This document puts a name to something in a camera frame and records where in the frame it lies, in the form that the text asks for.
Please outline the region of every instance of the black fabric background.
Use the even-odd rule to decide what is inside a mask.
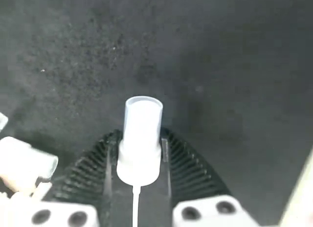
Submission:
[[[151,95],[275,224],[313,144],[311,2],[0,0],[1,137],[57,154],[61,174],[122,128],[128,97]]]

